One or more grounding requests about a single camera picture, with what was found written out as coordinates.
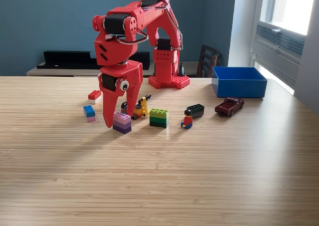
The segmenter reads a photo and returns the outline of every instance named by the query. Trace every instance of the pink lego brick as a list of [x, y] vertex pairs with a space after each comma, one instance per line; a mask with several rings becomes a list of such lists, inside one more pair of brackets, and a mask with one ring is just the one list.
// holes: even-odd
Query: pink lego brick
[[87, 119], [88, 122], [93, 122], [93, 121], [95, 121], [95, 116], [93, 116], [93, 117], [88, 117], [88, 118], [86, 118], [86, 119]]
[[117, 121], [125, 125], [131, 122], [131, 117], [129, 115], [123, 114], [122, 112], [115, 112], [113, 116], [113, 121]]

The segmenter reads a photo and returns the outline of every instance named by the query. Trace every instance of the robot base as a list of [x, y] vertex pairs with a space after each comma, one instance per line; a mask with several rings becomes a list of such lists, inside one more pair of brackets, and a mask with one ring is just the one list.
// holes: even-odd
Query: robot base
[[163, 87], [175, 87], [176, 89], [182, 89], [190, 84], [190, 79], [188, 76], [173, 76], [171, 84], [164, 84], [159, 83], [156, 80], [156, 76], [150, 76], [149, 84], [156, 89], [161, 89]]

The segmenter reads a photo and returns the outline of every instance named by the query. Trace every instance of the green lego brick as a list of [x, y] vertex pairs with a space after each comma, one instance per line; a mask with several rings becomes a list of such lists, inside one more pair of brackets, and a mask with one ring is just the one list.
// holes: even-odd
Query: green lego brick
[[150, 122], [151, 121], [166, 124], [168, 122], [168, 118], [163, 119], [163, 118], [157, 118], [157, 117], [150, 117]]
[[167, 122], [166, 124], [164, 124], [164, 123], [158, 123], [158, 122], [150, 121], [150, 126], [161, 127], [161, 128], [167, 128], [168, 122]]
[[188, 106], [188, 110], [191, 111], [191, 114], [196, 114], [196, 113], [199, 113], [199, 112], [204, 112], [204, 106], [201, 105], [201, 104], [197, 104], [197, 105], [192, 105], [192, 106]]
[[150, 111], [150, 117], [166, 119], [168, 118], [168, 110], [152, 109]]

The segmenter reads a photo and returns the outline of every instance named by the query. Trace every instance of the stacked lego bricks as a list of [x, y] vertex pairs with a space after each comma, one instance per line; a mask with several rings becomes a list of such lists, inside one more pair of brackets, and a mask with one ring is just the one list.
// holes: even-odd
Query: stacked lego bricks
[[95, 111], [91, 105], [83, 106], [83, 111], [88, 122], [95, 121]]
[[96, 104], [102, 99], [102, 92], [100, 90], [94, 90], [88, 95], [89, 103]]
[[191, 116], [193, 119], [198, 118], [204, 114], [204, 106], [201, 104], [188, 106], [187, 109], [191, 111]]
[[115, 112], [113, 116], [113, 130], [127, 134], [132, 130], [131, 117], [122, 112]]
[[150, 126], [167, 128], [168, 110], [152, 109], [150, 111]]

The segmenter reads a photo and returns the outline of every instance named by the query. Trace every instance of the purple lego brick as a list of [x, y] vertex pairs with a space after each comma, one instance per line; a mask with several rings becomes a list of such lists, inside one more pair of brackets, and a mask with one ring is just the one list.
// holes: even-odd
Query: purple lego brick
[[132, 126], [132, 123], [129, 122], [129, 123], [126, 123], [126, 124], [122, 124], [122, 123], [120, 123], [120, 122], [113, 121], [113, 125], [116, 125], [117, 127], [120, 127], [120, 128], [122, 128], [123, 130], [125, 130], [125, 129], [131, 127], [131, 126]]
[[95, 121], [95, 116], [86, 118], [88, 122]]
[[113, 121], [122, 123], [123, 125], [131, 122], [131, 117], [129, 115], [123, 114], [122, 112], [115, 112], [113, 116]]
[[113, 130], [119, 131], [119, 132], [121, 132], [123, 134], [127, 134], [127, 133], [131, 132], [132, 128], [130, 127], [130, 128], [127, 128], [127, 129], [122, 129], [122, 128], [116, 126], [116, 125], [113, 125]]

